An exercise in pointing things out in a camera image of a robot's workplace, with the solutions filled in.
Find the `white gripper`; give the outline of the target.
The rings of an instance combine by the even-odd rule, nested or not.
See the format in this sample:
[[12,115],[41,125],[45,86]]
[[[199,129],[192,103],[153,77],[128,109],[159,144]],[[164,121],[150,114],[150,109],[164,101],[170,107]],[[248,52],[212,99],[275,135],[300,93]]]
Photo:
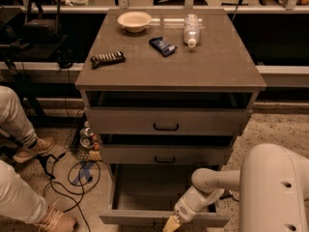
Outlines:
[[192,221],[205,207],[216,202],[224,193],[223,188],[191,186],[174,207],[174,214],[164,225],[162,232],[175,232],[184,223]]

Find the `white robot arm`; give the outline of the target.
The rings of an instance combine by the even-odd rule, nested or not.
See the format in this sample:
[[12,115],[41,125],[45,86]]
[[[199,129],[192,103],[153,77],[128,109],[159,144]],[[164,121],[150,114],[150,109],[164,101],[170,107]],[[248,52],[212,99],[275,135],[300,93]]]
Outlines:
[[247,152],[241,169],[199,168],[191,183],[163,232],[192,221],[226,190],[239,193],[239,232],[308,232],[309,159],[287,148],[257,145]]

